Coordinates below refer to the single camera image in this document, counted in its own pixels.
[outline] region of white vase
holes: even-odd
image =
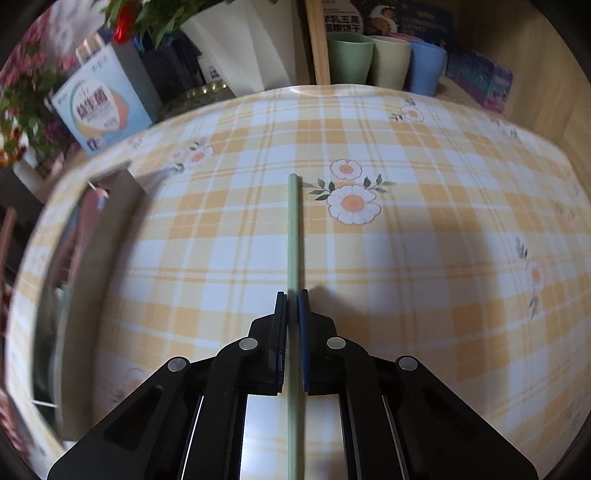
[[[181,29],[236,96],[296,83],[291,0],[222,1]]]
[[[12,170],[18,179],[24,183],[25,187],[36,196],[43,185],[43,178],[41,178],[29,162],[26,159],[18,161],[12,166]]]

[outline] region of open box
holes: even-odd
[[[78,441],[92,427],[92,367],[102,304],[129,220],[145,194],[127,167],[89,181],[43,284],[33,403],[61,441]]]

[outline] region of plaid tablecloth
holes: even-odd
[[[295,171],[315,311],[373,355],[415,355],[540,476],[571,444],[591,409],[591,208],[567,157],[464,106],[309,86],[180,116],[60,183],[9,331],[9,390],[45,453],[41,474],[62,448],[30,403],[35,307],[86,180],[126,160],[148,199],[105,300],[96,421],[171,356],[215,355],[272,312]],[[344,478],[336,398],[306,410],[306,479]],[[285,397],[251,397],[242,478],[286,478],[286,413]]]

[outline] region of silver screw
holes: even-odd
[[[258,342],[256,341],[256,338],[252,337],[243,338],[238,344],[242,350],[252,350],[253,348],[256,348],[257,345]]]
[[[168,362],[168,369],[171,372],[180,372],[183,368],[187,366],[187,361],[184,358],[173,358]]]
[[[332,348],[333,350],[340,350],[342,348],[345,348],[347,342],[345,342],[345,340],[341,337],[331,337],[326,341],[326,345],[328,346],[328,348]]]
[[[417,361],[411,356],[403,356],[400,360],[398,360],[398,365],[400,365],[400,368],[408,372],[412,372],[418,367]]]

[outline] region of green cup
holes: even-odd
[[[349,32],[330,32],[327,38],[330,82],[364,85],[374,54],[374,41],[365,35]]]

